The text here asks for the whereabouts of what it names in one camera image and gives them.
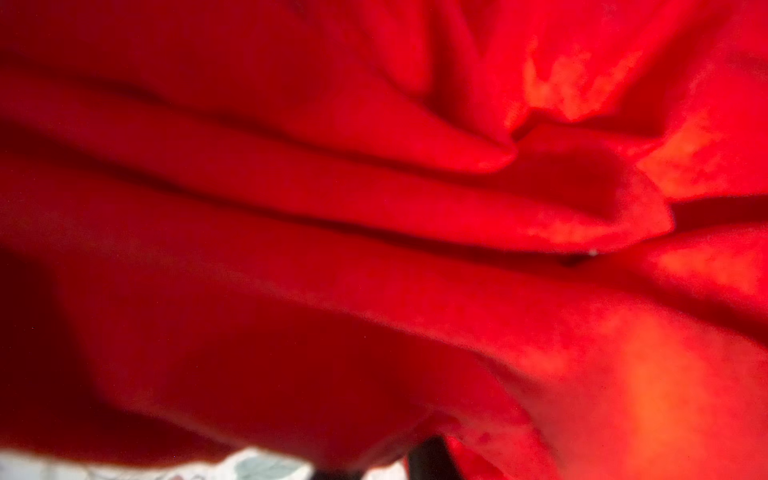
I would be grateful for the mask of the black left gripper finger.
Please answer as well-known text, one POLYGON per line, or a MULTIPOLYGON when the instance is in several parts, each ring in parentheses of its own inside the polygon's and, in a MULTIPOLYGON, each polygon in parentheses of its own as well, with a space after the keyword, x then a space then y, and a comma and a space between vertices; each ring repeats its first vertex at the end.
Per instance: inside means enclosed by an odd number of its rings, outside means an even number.
POLYGON ((409 480, 463 480, 442 437, 432 437, 412 449, 406 457, 409 480))

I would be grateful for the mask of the red t-shirt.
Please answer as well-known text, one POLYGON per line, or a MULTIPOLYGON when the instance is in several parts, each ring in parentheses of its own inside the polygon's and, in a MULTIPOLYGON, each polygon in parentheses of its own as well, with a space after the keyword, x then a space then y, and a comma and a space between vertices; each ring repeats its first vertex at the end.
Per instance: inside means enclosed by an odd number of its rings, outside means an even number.
POLYGON ((1 445, 767 475, 763 1, 5 1, 1 445))

